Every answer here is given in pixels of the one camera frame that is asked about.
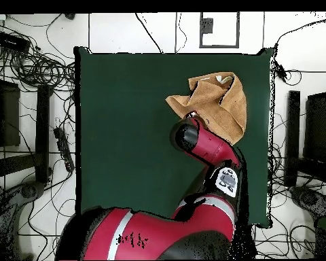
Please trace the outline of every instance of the towel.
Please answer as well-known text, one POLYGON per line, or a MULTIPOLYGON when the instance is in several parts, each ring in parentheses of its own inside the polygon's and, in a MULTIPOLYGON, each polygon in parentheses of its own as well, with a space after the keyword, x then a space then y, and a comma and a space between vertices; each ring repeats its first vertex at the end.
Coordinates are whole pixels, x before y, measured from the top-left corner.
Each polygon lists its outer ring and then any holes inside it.
POLYGON ((207 128, 237 143, 247 125, 247 101, 239 78, 232 72, 219 72, 188 79, 190 96, 172 95, 166 102, 184 118, 196 111, 207 128))

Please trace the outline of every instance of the power strip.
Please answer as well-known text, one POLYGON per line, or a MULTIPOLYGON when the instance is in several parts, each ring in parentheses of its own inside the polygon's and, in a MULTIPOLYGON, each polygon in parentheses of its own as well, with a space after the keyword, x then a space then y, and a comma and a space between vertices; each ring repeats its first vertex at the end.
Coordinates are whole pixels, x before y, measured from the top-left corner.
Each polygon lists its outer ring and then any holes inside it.
POLYGON ((61 128, 53 129, 53 133, 57 141, 58 150, 60 151, 60 155, 65 163, 65 169, 72 173, 75 170, 75 165, 73 164, 73 159, 71 157, 69 144, 67 138, 65 137, 65 132, 61 128))
POLYGON ((21 53, 28 53, 30 48, 30 41, 0 32, 0 47, 7 48, 21 53))

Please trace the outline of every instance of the black bar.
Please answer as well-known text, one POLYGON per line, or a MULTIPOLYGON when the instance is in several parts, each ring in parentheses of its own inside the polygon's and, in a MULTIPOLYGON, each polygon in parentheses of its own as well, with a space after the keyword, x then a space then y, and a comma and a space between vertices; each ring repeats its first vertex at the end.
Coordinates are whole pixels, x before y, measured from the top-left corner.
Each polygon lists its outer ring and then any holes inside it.
POLYGON ((297 159, 300 144, 300 92, 289 91, 284 163, 284 186, 296 185, 297 159))
POLYGON ((37 164, 36 181, 47 183, 49 166, 49 132, 50 132, 50 95, 53 90, 48 85, 37 88, 37 114, 36 114, 36 138, 35 151, 42 155, 42 161, 37 164))
POLYGON ((43 154, 33 153, 33 157, 27 154, 0 159, 0 177, 34 167, 35 164, 37 166, 42 164, 43 154))

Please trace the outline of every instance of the white floor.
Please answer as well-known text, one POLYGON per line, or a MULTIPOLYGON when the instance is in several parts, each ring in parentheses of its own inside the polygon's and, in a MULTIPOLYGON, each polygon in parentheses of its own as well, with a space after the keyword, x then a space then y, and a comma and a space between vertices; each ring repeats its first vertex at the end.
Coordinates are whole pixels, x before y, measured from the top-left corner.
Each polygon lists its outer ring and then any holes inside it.
MULTIPOLYGON (((221 19, 222 13, 209 13, 208 17, 221 19)), ((58 14, 33 14, 33 15, 11 15, 16 20, 30 25, 50 24, 58 14)), ((264 45, 264 47, 272 47, 280 35, 284 32, 298 28, 303 24, 326 18, 326 13, 318 14, 309 12, 266 12, 265 18, 263 12, 241 12, 240 13, 240 47, 239 49, 202 49, 199 48, 199 13, 183 12, 178 15, 180 19, 180 27, 184 34, 177 29, 177 49, 180 53, 246 53, 256 54, 264 45)), ((175 46, 175 13, 157 13, 157 14, 139 14, 139 17, 145 23, 145 26, 156 40, 157 44, 165 53, 173 53, 175 46)), ((20 24, 12 19, 5 21, 5 26, 9 29, 19 31, 31 37, 34 37, 37 45, 42 52, 49 52, 64 59, 66 64, 73 62, 73 47, 86 46, 93 52, 136 52, 148 53, 158 52, 157 47, 147 36, 141 23, 136 19, 134 14, 91 14, 90 15, 90 33, 88 38, 88 14, 76 14, 74 20, 67 20, 64 15, 59 17, 48 29, 48 37, 50 42, 64 54, 57 52, 46 38, 47 27, 30 27, 20 24)), ((320 23, 316 26, 307 27, 305 29, 293 32, 284 36, 279 42, 277 61, 281 63, 285 69, 298 69, 304 71, 326 71, 326 23, 320 23)), ((293 73, 289 83, 295 83, 298 77, 297 73, 293 73)), ((309 94, 326 91, 326 73, 302 73, 302 80, 296 86, 288 86, 281 80, 275 80, 275 112, 280 114, 283 120, 286 120, 287 95, 290 90, 301 91, 301 114, 305 112, 305 99, 309 94)), ((68 92, 59 94, 62 98, 69 96, 68 92)), ((21 92, 20 115, 31 114, 36 117, 36 112, 25 108, 36 107, 36 94, 21 92)), ((51 97, 50 105, 50 125, 55 127, 58 125, 58 118, 63 119, 65 116, 61 101, 56 95, 51 97)), ((300 153, 302 153, 304 142, 304 121, 305 116, 300 119, 301 139, 300 153)), ((275 115, 274 125, 281 123, 279 115, 275 115)), ((29 146, 35 149, 35 123, 27 116, 20 119, 20 130, 25 136, 29 146)), ((69 142, 75 142, 75 135, 71 125, 67 125, 67 133, 69 134, 69 142)), ((285 135, 285 126, 281 125, 274 131, 274 142, 281 145, 285 135)), ((285 144, 281 149, 284 155, 285 144)), ((6 150, 26 151, 26 146, 22 144, 18 148, 7 147, 6 150)), ((75 144, 70 146, 72 152, 75 151, 75 144)), ((56 140, 53 133, 50 133, 50 151, 57 152, 56 140)), ((58 154, 50 154, 50 166, 52 166, 60 156, 58 154)), ((8 175, 5 179, 5 187, 12 187, 22 181, 22 178, 32 173, 33 169, 8 175)), ((63 180, 67 176, 62 161, 56 163, 54 169, 54 183, 63 180)), ((66 181, 63 186, 52 188, 52 191, 46 192, 38 201, 35 202, 35 209, 39 211, 46 203, 47 205, 31 220, 32 225, 41 233, 48 235, 59 235, 68 220, 68 217, 58 216, 57 211, 51 204, 51 193, 54 194, 54 204, 59 209, 67 200, 75 198, 75 174, 71 179, 66 181)), ((256 228, 256 243, 258 250, 263 254, 283 254, 289 249, 287 257, 294 258, 291 248, 288 247, 286 241, 286 232, 293 226, 305 224, 312 227, 311 217, 307 212, 302 211, 295 206, 290 198, 286 198, 284 194, 278 194, 272 199, 272 215, 274 216, 273 228, 259 229, 256 228), (272 237, 271 242, 262 243, 266 238, 272 237)), ((72 215, 74 212, 75 201, 67 201, 60 212, 65 215, 72 215)), ((31 211, 31 205, 27 205, 20 218, 20 225, 26 223, 28 214, 31 211)), ((21 234, 35 234, 27 224, 20 229, 21 234)), ((298 228, 294 231, 293 237, 297 241, 314 241, 314 234, 308 229, 298 228)), ((40 260, 53 260, 54 254, 52 245, 55 237, 48 237, 48 246, 42 253, 40 260)), ((23 252, 35 254, 35 259, 45 245, 45 240, 41 236, 20 236, 20 243, 23 252)), ((299 258, 311 258, 312 254, 306 249, 297 251, 299 258)), ((283 256, 272 256, 274 258, 284 258, 283 256)))

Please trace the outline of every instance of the black post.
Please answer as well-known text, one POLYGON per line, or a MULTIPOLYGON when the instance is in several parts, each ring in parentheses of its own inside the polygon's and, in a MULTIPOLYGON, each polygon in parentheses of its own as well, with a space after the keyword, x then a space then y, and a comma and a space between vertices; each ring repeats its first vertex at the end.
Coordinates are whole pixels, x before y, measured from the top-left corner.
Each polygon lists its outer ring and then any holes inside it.
POLYGON ((295 186, 300 145, 300 92, 289 91, 284 163, 284 186, 295 186))
POLYGON ((49 133, 50 133, 50 96, 53 90, 48 85, 37 88, 36 138, 35 151, 42 154, 41 163, 37 164, 36 181, 47 183, 49 167, 49 133))

